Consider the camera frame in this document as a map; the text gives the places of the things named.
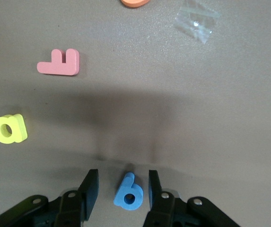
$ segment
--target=yellow object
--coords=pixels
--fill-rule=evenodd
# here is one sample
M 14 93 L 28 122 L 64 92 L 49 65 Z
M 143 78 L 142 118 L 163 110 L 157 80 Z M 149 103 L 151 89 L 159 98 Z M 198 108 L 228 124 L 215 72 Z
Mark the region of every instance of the yellow object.
M 0 142 L 10 144 L 20 143 L 28 137 L 23 116 L 20 114 L 0 117 Z

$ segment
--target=orange object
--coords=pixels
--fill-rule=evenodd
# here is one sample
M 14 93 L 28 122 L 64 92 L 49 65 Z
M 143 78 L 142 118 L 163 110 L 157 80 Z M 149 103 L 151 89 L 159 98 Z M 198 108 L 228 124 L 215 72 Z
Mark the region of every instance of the orange object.
M 145 5 L 150 0 L 121 0 L 125 6 L 136 8 Z

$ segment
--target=gray table surface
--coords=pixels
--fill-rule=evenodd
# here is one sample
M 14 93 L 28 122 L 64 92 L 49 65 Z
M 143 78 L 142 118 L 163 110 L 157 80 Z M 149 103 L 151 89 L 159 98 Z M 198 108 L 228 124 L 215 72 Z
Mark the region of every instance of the gray table surface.
M 271 0 L 200 2 L 221 14 L 205 45 L 173 26 L 183 0 L 0 0 L 0 116 L 28 131 L 0 143 L 0 213 L 98 168 L 86 226 L 139 227 L 156 169 L 185 201 L 271 226 Z M 77 76 L 37 72 L 56 48 L 80 52 Z M 145 193 L 136 211 L 113 205 L 127 170 Z

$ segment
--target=blue object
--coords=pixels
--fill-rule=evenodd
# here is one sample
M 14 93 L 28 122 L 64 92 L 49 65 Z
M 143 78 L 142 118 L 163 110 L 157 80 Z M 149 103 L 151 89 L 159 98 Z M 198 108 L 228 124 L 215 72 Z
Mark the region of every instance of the blue object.
M 135 175 L 127 173 L 115 195 L 113 203 L 125 210 L 136 210 L 143 203 L 143 189 L 134 184 Z

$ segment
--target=transparent plastic piece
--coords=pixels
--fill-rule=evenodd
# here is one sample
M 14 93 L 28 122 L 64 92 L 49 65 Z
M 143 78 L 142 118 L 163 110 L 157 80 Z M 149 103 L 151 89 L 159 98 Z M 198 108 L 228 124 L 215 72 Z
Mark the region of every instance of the transparent plastic piece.
M 175 18 L 174 26 L 205 44 L 219 17 L 219 13 L 197 1 L 185 0 Z

